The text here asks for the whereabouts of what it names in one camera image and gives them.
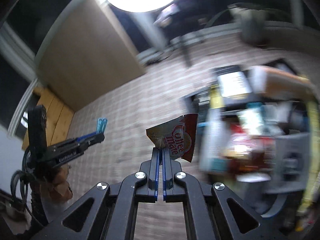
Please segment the black cable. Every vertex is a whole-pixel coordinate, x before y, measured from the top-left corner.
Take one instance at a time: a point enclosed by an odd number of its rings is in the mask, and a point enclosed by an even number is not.
[[[18,199],[16,196],[16,189],[17,189],[18,181],[20,181],[20,193],[22,198],[22,206],[24,206],[27,209],[28,213],[37,222],[37,224],[39,224],[40,227],[43,228],[44,226],[39,222],[39,220],[36,219],[36,217],[33,215],[33,213],[30,211],[30,209],[27,206],[29,180],[27,176],[28,173],[26,172],[26,158],[27,158],[28,152],[29,152],[29,147],[25,150],[23,155],[22,171],[17,170],[11,177],[10,190],[11,190],[13,201],[17,203]]]
[[[165,58],[152,59],[152,60],[149,60],[148,62],[146,62],[145,64],[146,64],[147,66],[150,66],[150,65],[153,65],[153,64],[160,63],[160,62],[166,60],[167,58],[169,58],[169,57],[174,53],[175,50],[176,50],[176,49],[173,49],[173,50],[171,51],[170,55],[167,56],[167,57],[165,57]]]

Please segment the wire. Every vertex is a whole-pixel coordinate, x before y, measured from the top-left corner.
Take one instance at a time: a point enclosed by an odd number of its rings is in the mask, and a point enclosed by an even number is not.
[[[175,50],[176,50],[176,49],[174,48],[174,49],[171,51],[170,55],[167,56],[167,57],[165,57],[165,58],[160,58],[160,57],[159,57],[159,58],[156,58],[156,59],[152,59],[152,60],[149,60],[148,62],[146,62],[145,64],[146,64],[147,66],[150,66],[150,65],[153,65],[153,64],[160,63],[160,62],[166,60],[167,58],[169,58],[169,57],[174,53]]]
[[[11,177],[10,190],[11,190],[13,202],[17,203],[18,199],[16,196],[16,190],[17,190],[18,181],[20,181],[20,194],[22,198],[22,206],[24,206],[27,209],[30,216],[39,224],[40,227],[43,228],[44,226],[39,222],[39,220],[36,219],[36,217],[33,215],[33,213],[30,211],[30,209],[27,206],[29,180],[28,180],[28,173],[26,172],[26,158],[27,158],[28,152],[29,152],[29,147],[25,150],[23,155],[22,171],[17,170]]]
[[[225,9],[225,10],[219,12],[219,13],[217,13],[215,16],[213,16],[213,17],[210,19],[210,21],[204,26],[204,28],[209,28],[209,27],[211,27],[212,24],[214,24],[214,22],[215,22],[222,14],[224,14],[224,13],[227,12],[228,10],[229,10],[229,8],[228,8],[228,9]]]

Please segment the window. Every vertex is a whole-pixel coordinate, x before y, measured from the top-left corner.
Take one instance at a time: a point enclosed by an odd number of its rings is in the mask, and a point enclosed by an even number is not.
[[[312,12],[309,10],[308,6],[303,3],[303,14],[304,14],[304,25],[313,29],[320,31],[320,26],[313,16]]]
[[[16,137],[23,140],[28,128],[28,110],[34,108],[37,105],[39,99],[39,96],[32,94],[26,108],[23,111],[23,114],[21,115],[20,122],[15,133]]]
[[[247,8],[259,8],[267,12],[267,20],[291,22],[290,0],[175,0],[180,11],[171,16],[163,28],[171,40],[202,28],[228,24],[234,21],[228,5],[239,3]],[[152,12],[156,17],[160,10]]]
[[[8,129],[14,111],[29,86],[0,55],[0,125]]]
[[[131,17],[127,14],[127,12],[113,6],[110,4],[110,8],[113,11],[113,13],[118,18],[119,22],[121,23],[124,30],[129,35],[130,39],[132,40],[132,43],[135,45],[138,52],[143,52],[151,46],[145,39],[145,37],[142,35],[139,28],[136,26],[136,24],[133,22]]]
[[[19,0],[7,22],[37,53],[47,32],[71,0]]]

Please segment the wall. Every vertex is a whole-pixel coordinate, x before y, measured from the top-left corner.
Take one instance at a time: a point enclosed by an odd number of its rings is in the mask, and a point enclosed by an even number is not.
[[[145,75],[75,113],[69,137],[94,131],[99,117],[106,117],[108,125],[104,142],[91,147],[71,163],[68,181],[74,192],[73,202],[100,181],[113,184],[138,171],[141,162],[150,159],[153,147],[145,129],[186,114],[181,97],[208,85],[212,80],[212,68],[261,65],[284,57],[298,72],[311,79],[319,95],[319,58],[286,50],[253,48],[243,44],[237,33],[208,39],[189,47],[189,51],[193,67],[185,67],[179,49],[167,60],[146,67]],[[197,160],[195,150],[192,163],[182,160],[181,165],[185,172],[203,180]],[[159,194],[158,203],[139,204],[135,239],[186,239],[182,204],[164,204],[161,190]]]
[[[8,194],[11,194],[11,176],[16,170],[21,170],[24,155],[21,144],[22,141],[17,138],[8,138],[7,131],[0,126],[0,189]],[[20,197],[20,189],[17,190],[16,195]]]
[[[77,111],[143,75],[137,54],[109,6],[86,0],[59,26],[39,61],[37,74]]]

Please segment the blue clip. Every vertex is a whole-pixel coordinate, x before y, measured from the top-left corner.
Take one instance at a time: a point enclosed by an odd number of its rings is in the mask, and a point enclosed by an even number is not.
[[[261,102],[252,102],[252,103],[247,103],[246,107],[247,108],[257,108],[262,106]]]
[[[206,127],[209,126],[209,122],[200,122],[197,124],[197,127]]]
[[[99,118],[97,122],[97,133],[104,133],[107,123],[108,120],[106,118]]]

